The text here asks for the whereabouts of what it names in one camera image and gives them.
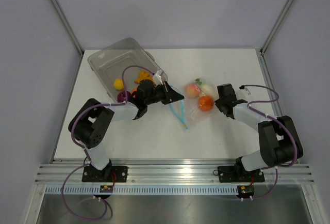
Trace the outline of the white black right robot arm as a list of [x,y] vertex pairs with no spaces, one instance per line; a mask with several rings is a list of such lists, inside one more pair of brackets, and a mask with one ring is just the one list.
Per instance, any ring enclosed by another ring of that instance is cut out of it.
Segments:
[[217,87],[219,98],[216,107],[226,117],[240,121],[258,132],[259,150],[236,159],[232,172],[240,181],[247,180],[253,173],[276,166],[290,167],[304,154],[294,122],[289,116],[272,116],[263,113],[252,105],[272,103],[279,99],[273,89],[251,85],[272,91],[274,100],[247,102],[238,99],[231,84]]

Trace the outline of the orange fake orange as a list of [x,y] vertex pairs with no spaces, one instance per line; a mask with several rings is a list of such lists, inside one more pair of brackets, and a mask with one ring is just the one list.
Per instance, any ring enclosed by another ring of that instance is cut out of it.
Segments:
[[134,95],[136,91],[137,91],[137,87],[132,90],[131,95]]

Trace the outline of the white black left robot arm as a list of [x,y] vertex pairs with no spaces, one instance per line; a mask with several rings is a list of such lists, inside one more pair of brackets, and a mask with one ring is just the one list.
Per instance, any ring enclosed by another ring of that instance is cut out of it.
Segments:
[[112,163],[102,140],[113,121],[138,120],[151,104],[164,105],[182,101],[184,96],[168,82],[155,86],[151,80],[142,80],[136,90],[120,103],[100,103],[90,98],[71,120],[68,130],[72,140],[81,146],[90,160],[93,175],[101,182],[111,177]]

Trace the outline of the clear grey plastic container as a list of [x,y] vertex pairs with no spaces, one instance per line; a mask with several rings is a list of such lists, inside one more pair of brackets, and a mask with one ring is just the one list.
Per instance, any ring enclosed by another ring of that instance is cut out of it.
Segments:
[[120,93],[113,87],[117,78],[124,80],[127,91],[132,91],[138,86],[134,80],[141,70],[153,74],[161,69],[133,38],[125,38],[92,54],[88,57],[88,63],[114,102]]

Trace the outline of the clear zip top bag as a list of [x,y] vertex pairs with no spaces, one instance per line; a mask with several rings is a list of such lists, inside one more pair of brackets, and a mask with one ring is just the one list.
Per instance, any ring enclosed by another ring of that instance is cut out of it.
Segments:
[[198,100],[197,98],[189,98],[186,96],[185,93],[185,86],[189,83],[195,83],[196,79],[193,79],[186,84],[184,84],[181,87],[175,87],[173,84],[170,86],[180,94],[184,96],[184,99],[175,103],[172,103],[169,105],[171,112],[174,114],[176,119],[181,123],[182,127],[183,124],[186,124],[187,129],[193,128],[196,124],[200,123],[201,121],[205,120],[206,118],[210,117],[213,112],[215,111],[215,100],[218,99],[218,93],[216,91],[215,86],[211,83],[210,80],[204,78],[204,77],[198,77],[201,79],[202,83],[207,83],[211,85],[214,89],[214,95],[211,96],[214,100],[214,106],[210,111],[201,111],[198,107]]

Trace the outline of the purple fake fruit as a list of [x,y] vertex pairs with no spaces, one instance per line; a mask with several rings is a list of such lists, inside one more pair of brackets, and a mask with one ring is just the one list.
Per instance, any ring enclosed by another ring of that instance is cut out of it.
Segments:
[[130,98],[131,93],[129,91],[121,91],[118,95],[117,95],[117,102],[118,103],[124,103],[127,102],[128,99]]

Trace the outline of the yellow-orange fake pretzel cluster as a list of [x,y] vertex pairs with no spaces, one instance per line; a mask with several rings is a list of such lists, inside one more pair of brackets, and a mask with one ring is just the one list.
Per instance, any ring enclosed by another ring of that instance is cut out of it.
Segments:
[[143,80],[150,80],[152,83],[154,83],[153,81],[153,75],[150,74],[150,72],[145,71],[145,70],[141,70],[139,72],[138,77],[134,80],[134,82],[136,84],[140,84]]

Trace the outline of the yellow fake pear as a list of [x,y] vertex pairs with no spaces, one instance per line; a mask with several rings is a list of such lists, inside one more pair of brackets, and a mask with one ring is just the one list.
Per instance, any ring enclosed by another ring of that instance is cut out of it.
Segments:
[[124,90],[124,83],[120,78],[117,78],[113,83],[113,87],[115,90],[122,91]]

